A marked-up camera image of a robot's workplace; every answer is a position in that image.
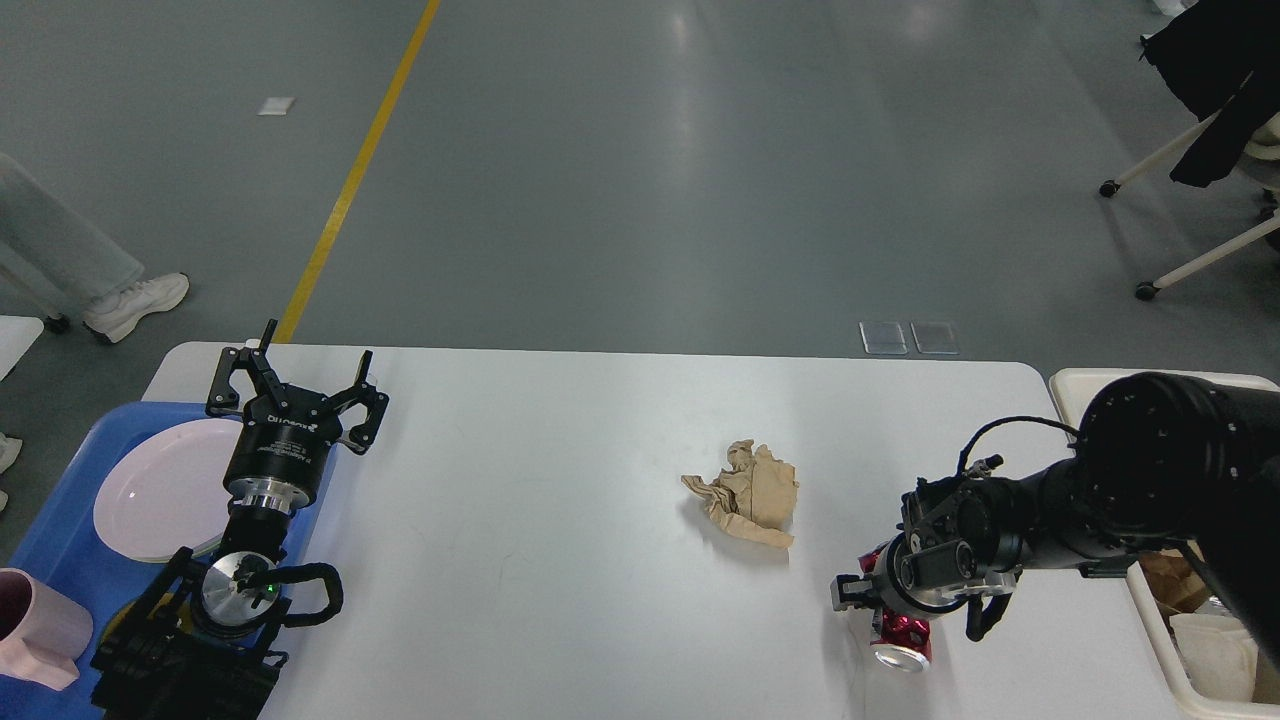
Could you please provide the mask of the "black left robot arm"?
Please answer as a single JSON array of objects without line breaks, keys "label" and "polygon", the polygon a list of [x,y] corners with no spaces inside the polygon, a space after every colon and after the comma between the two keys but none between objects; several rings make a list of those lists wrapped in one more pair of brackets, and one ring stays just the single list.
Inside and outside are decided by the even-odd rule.
[{"label": "black left robot arm", "polygon": [[206,559],[175,551],[104,630],[90,700],[108,719],[256,719],[289,659],[273,648],[279,633],[343,609],[338,570],[288,565],[285,539],[317,501],[334,447],[366,454],[390,400],[369,377],[371,351],[333,395],[282,380],[268,360],[275,329],[219,357],[205,410],[239,423],[227,527]]}]

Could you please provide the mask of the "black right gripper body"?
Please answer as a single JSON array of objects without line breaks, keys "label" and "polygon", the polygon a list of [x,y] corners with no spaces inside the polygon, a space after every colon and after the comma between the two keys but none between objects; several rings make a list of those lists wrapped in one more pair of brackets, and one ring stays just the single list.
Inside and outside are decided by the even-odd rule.
[{"label": "black right gripper body", "polygon": [[883,606],[904,616],[931,620],[963,609],[978,618],[986,610],[978,559],[965,539],[913,551],[906,536],[896,536],[879,552],[873,587]]}]

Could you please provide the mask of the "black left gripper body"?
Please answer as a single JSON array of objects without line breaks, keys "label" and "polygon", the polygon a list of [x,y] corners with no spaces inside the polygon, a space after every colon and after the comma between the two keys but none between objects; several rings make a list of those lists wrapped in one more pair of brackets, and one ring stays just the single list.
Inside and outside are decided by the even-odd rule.
[{"label": "black left gripper body", "polygon": [[283,512],[311,506],[319,495],[332,446],[339,439],[337,416],[303,411],[298,420],[262,410],[246,415],[223,479],[232,498],[270,497]]}]

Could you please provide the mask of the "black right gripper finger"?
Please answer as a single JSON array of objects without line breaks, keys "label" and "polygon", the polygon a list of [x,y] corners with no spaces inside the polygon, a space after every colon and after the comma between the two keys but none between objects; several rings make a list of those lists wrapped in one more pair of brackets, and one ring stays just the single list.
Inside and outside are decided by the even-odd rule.
[{"label": "black right gripper finger", "polygon": [[838,574],[831,583],[829,593],[835,612],[883,606],[873,575]]}]

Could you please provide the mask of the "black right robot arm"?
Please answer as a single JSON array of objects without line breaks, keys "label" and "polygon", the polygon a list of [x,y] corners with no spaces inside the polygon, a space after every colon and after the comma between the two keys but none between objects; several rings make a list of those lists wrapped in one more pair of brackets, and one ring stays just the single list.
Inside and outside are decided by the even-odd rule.
[{"label": "black right robot arm", "polygon": [[996,456],[919,479],[895,537],[831,585],[835,611],[929,621],[964,610],[982,641],[1030,569],[1125,571],[1176,550],[1277,660],[1279,396],[1142,372],[1106,384],[1071,430],[1074,455],[1021,479]]}]

